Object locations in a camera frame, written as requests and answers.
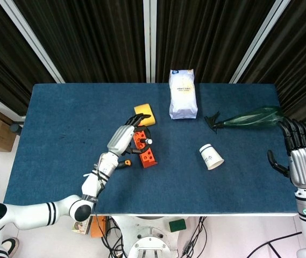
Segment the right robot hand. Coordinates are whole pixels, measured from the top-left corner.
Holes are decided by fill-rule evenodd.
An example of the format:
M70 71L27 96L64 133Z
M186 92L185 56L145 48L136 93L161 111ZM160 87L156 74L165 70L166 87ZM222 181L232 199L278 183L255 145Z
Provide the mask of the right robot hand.
M294 186L306 189L306 125L288 117L284 117L277 125L283 132L289 167L278 164L271 150L267 151L269 164L289 178Z

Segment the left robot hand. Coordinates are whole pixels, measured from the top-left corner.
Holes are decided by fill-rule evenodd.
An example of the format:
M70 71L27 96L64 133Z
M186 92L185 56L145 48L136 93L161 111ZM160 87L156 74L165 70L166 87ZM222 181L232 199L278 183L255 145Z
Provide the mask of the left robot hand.
M147 143L143 149L133 149L131 148L131 140L133 139L134 133L140 122L146 118L151 117L150 114L135 114L130 117L126 123L120 126L112 138L110 139L107 148L108 151L116 154L117 156L128 154L142 154L146 152L151 143Z

